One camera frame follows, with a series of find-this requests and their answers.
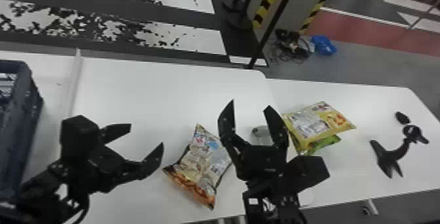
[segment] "gray floor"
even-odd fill
[[[268,78],[298,79],[336,83],[377,84],[411,88],[440,117],[440,59],[420,54],[386,50],[350,43],[334,42],[338,53],[334,56],[313,55],[305,63],[270,62],[270,68],[256,67]],[[74,55],[71,48],[42,47],[20,43],[0,42],[0,50],[21,50],[49,54]],[[168,62],[176,64],[242,67],[241,65],[213,64],[191,60],[176,60],[111,52],[83,50],[83,56],[125,60]],[[375,200],[379,216],[364,216],[362,202],[306,210],[309,223],[424,223],[440,219],[440,191],[393,196]],[[224,223],[239,223],[238,218]]]

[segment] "yellow snack bag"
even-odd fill
[[[298,141],[298,151],[312,149],[310,143],[314,141],[356,128],[342,113],[324,101],[294,113],[283,114],[283,120]]]

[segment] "wall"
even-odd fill
[[[278,8],[281,0],[275,0],[275,3],[270,7],[268,16],[265,18],[263,25],[259,29],[255,29],[255,34],[260,39],[265,30],[267,29],[270,20],[272,19],[276,9]],[[275,28],[283,28],[291,31],[298,31],[303,25],[303,22],[310,14],[314,5],[319,0],[290,0],[287,4],[282,16],[278,20]],[[261,0],[252,0],[247,10],[247,15],[251,20],[255,16]]]

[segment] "plastic crate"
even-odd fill
[[[0,60],[0,200],[20,186],[42,106],[28,65]]]

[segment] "red floor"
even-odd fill
[[[419,29],[409,30],[322,10],[306,34],[326,35],[336,41],[440,56],[438,33]]]

